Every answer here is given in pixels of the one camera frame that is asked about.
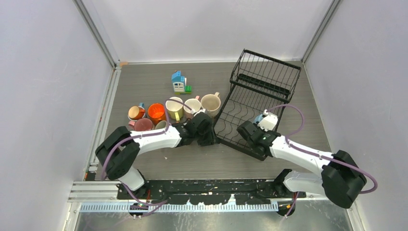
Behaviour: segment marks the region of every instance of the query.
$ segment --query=black wire rack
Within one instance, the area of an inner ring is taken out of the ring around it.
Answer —
[[[246,120],[253,121],[265,109],[289,103],[301,68],[253,51],[243,50],[229,79],[231,86],[218,115],[214,132],[217,141],[256,159],[265,160],[248,147],[237,132]],[[278,129],[284,107],[274,110]]]

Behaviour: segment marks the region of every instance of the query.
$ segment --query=mug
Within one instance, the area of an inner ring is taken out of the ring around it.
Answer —
[[[136,121],[146,117],[146,111],[144,110],[144,103],[139,103],[139,106],[133,106],[127,113],[129,120]]]
[[[175,119],[177,122],[180,121],[180,118],[183,117],[183,100],[179,97],[171,97],[171,100],[177,100],[181,103],[174,102],[174,101],[166,101],[166,109],[168,114],[172,119]]]
[[[148,118],[141,118],[138,121],[129,121],[128,125],[135,131],[150,131],[154,129],[154,124]]]
[[[201,106],[207,110],[207,114],[210,117],[215,117],[218,114],[221,106],[221,100],[219,99],[219,92],[215,94],[208,94],[201,99]]]
[[[184,112],[186,113],[186,118],[192,119],[194,117],[194,113],[198,112],[201,109],[201,103],[198,100],[200,96],[196,96],[195,99],[188,99],[185,101],[185,105],[189,106],[190,109],[188,109],[186,106],[184,106]]]
[[[153,103],[147,109],[147,115],[156,125],[162,120],[166,120],[165,107],[161,103]]]
[[[166,128],[166,126],[167,126],[167,121],[162,120],[156,125],[155,130]]]

